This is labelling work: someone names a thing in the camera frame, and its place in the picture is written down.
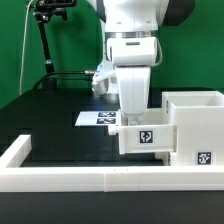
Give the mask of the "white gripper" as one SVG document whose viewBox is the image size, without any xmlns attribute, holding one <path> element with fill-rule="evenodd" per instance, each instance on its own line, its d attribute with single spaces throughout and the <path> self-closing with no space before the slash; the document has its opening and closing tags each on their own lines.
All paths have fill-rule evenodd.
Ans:
<svg viewBox="0 0 224 224">
<path fill-rule="evenodd" d="M 147 110 L 151 68 L 117 67 L 115 71 L 121 112 L 128 116 L 129 126 L 138 125 Z"/>
</svg>

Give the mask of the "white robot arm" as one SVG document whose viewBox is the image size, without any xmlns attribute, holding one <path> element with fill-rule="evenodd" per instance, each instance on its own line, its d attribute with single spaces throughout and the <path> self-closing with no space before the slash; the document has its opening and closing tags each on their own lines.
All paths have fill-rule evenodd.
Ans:
<svg viewBox="0 0 224 224">
<path fill-rule="evenodd" d="M 178 26 L 193 12 L 195 0 L 87 0 L 101 20 L 103 59 L 93 76 L 99 95 L 119 94 L 129 125 L 147 111 L 150 75 L 163 59 L 161 26 Z"/>
</svg>

